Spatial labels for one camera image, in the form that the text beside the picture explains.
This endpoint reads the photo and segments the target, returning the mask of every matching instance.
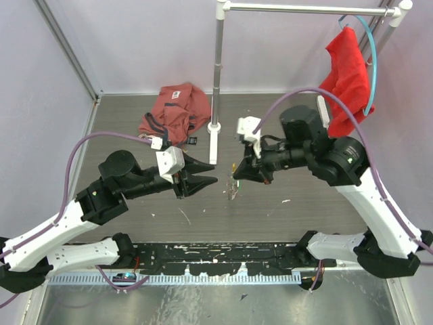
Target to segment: light blue tube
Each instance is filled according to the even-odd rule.
[[[355,16],[358,18],[359,22],[363,25],[365,32],[367,33],[368,41],[370,42],[371,47],[371,63],[373,64],[373,76],[371,78],[371,91],[370,98],[368,99],[367,107],[364,109],[364,115],[367,116],[370,112],[371,105],[373,105],[374,95],[376,93],[376,83],[378,81],[378,54],[376,53],[376,45],[374,43],[373,34],[371,33],[370,28],[368,27],[366,21],[361,16]]]

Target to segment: perforated metal strip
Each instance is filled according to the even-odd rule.
[[[118,272],[107,273],[112,278]],[[137,281],[144,276],[137,274]],[[128,285],[125,282],[113,282],[118,285]],[[293,271],[291,276],[248,276],[246,272],[239,272],[234,276],[149,276],[144,286],[172,286],[172,285],[242,285],[242,284],[300,284],[300,272]],[[99,272],[70,272],[53,277],[49,285],[106,285],[106,281]]]

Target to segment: white wall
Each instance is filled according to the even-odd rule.
[[[92,101],[33,1],[0,1],[0,236],[54,215]],[[11,293],[0,288],[0,303]],[[25,296],[0,309],[17,324]]]
[[[379,0],[238,2],[376,7]],[[215,3],[48,0],[69,38],[83,47],[81,61],[90,63],[88,70],[105,93],[157,93],[161,86],[186,81],[211,91]],[[221,91],[274,92],[320,84],[329,72],[325,47],[340,31],[338,18],[229,12]]]
[[[413,9],[379,55],[376,112],[363,124],[382,180],[421,229],[433,230],[433,2]],[[421,260],[432,260],[420,253]],[[433,267],[403,279],[417,325],[433,323]]]

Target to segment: folded red fabric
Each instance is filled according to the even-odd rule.
[[[353,29],[344,27],[343,31],[326,47],[331,56],[331,72],[319,86],[336,95],[347,105],[358,123],[364,121],[363,109],[367,106],[370,86],[367,69],[357,36]],[[328,134],[330,137],[349,135],[355,127],[346,113],[333,100],[324,96],[332,113]]]
[[[152,108],[152,116],[145,114],[140,133],[162,137],[165,127],[174,145],[183,143],[210,118],[210,104],[206,94],[191,83],[163,87]]]

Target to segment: wooden table surface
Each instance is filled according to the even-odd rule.
[[[207,175],[219,182],[192,197],[177,200],[165,191],[127,201],[129,211],[111,222],[79,236],[76,241],[93,242],[117,232],[135,242],[200,241],[297,241],[307,230],[328,234],[365,231],[363,220],[337,191],[311,175],[307,168],[274,173],[269,185],[241,181],[237,198],[227,199],[227,180],[233,163],[239,163],[244,148],[235,139],[239,117],[262,117],[279,97],[277,94],[222,95],[218,165]],[[296,104],[316,107],[315,95],[302,94],[287,100],[265,123],[262,134],[283,136],[279,113]],[[154,105],[156,96],[105,96],[93,131],[117,131],[138,135],[141,117]],[[197,131],[197,146],[187,153],[208,162],[209,134],[206,126]],[[87,148],[77,191],[99,177],[98,164],[116,150],[129,150],[143,169],[156,165],[154,150],[137,142],[114,137],[92,139]]]

